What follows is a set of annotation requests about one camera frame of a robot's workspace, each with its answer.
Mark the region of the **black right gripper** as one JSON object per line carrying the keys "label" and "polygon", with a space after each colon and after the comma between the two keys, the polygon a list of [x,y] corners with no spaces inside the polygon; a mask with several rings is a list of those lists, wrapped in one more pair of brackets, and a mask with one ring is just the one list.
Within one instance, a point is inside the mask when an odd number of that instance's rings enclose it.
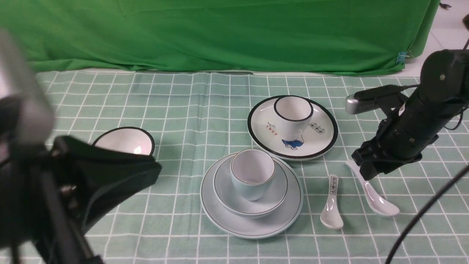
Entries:
{"label": "black right gripper", "polygon": [[353,152],[364,179],[389,174],[406,164],[422,160],[423,150],[438,139],[438,123],[416,117],[383,120],[371,140]]}

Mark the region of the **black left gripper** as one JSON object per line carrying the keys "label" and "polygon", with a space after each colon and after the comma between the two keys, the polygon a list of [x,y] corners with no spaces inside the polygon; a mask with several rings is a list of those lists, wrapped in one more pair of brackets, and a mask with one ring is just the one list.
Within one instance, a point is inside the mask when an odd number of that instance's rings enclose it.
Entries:
{"label": "black left gripper", "polygon": [[162,165],[152,155],[112,151],[73,136],[59,136],[51,150],[59,187],[75,187],[72,211],[84,232],[134,194],[156,183]]}

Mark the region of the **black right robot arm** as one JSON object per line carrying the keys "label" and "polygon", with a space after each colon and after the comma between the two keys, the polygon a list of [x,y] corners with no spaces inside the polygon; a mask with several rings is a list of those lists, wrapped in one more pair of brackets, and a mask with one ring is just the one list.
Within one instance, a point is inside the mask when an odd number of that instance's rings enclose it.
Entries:
{"label": "black right robot arm", "polygon": [[467,49],[445,49],[430,54],[409,97],[409,86],[384,85],[346,98],[350,115],[382,110],[376,135],[353,152],[365,180],[388,174],[422,159],[422,151],[438,139],[438,133],[468,106]]}

